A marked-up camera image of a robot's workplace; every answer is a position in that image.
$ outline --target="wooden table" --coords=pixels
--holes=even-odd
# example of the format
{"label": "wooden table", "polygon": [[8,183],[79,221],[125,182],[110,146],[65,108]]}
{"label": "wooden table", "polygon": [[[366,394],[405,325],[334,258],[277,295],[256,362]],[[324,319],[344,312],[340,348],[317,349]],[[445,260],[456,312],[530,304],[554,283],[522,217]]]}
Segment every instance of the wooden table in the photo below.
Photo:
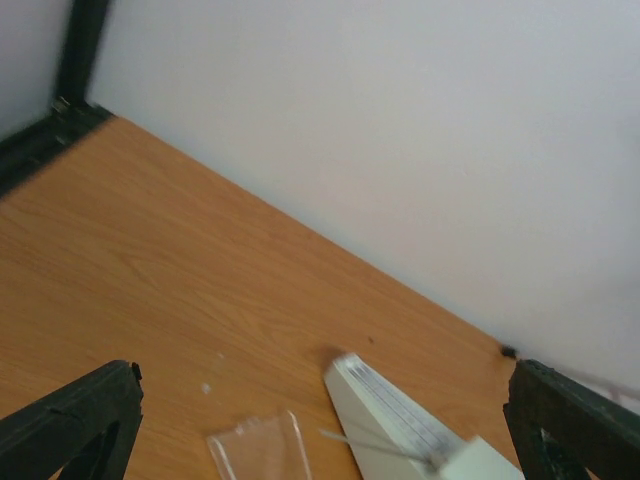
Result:
{"label": "wooden table", "polygon": [[0,272],[0,415],[136,361],[128,478],[217,478],[205,436],[281,409],[314,478],[358,478],[318,433],[340,350],[516,461],[495,340],[124,119],[0,200]]}

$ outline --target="white panel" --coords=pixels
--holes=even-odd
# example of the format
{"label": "white panel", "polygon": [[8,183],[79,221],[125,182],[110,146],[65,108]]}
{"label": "white panel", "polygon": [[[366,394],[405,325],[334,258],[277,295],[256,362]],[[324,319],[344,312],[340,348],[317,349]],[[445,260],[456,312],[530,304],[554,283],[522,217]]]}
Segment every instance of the white panel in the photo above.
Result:
{"label": "white panel", "polygon": [[527,354],[640,386],[638,2],[116,3],[98,102]]}
{"label": "white panel", "polygon": [[49,107],[71,0],[0,3],[0,139]]}

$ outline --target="transparent plastic packet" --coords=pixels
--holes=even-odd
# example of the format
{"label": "transparent plastic packet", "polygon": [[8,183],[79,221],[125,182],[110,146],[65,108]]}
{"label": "transparent plastic packet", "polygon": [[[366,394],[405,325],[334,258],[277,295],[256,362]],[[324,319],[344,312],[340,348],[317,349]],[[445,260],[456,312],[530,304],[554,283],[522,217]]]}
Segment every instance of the transparent plastic packet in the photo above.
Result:
{"label": "transparent plastic packet", "polygon": [[207,437],[222,480],[311,480],[295,415],[249,418]]}

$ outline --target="white backdrop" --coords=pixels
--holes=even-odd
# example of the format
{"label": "white backdrop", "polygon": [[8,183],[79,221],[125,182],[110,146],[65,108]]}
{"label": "white backdrop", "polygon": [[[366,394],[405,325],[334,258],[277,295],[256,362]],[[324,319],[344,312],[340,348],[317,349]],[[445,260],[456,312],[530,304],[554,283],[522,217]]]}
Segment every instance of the white backdrop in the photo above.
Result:
{"label": "white backdrop", "polygon": [[638,25],[635,0],[118,0],[92,95],[497,338],[639,387]]}
{"label": "white backdrop", "polygon": [[49,107],[70,0],[0,2],[0,139]]}

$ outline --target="wood grain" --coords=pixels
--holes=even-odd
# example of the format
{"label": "wood grain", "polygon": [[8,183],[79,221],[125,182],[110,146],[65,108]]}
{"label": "wood grain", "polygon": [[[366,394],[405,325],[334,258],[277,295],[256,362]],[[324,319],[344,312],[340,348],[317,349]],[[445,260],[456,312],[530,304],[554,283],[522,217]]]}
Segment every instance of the wood grain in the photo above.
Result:
{"label": "wood grain", "polygon": [[217,478],[204,437],[281,409],[316,479],[358,478],[318,433],[341,350],[516,461],[495,340],[126,120],[2,199],[0,272],[0,415],[136,361],[128,478]]}

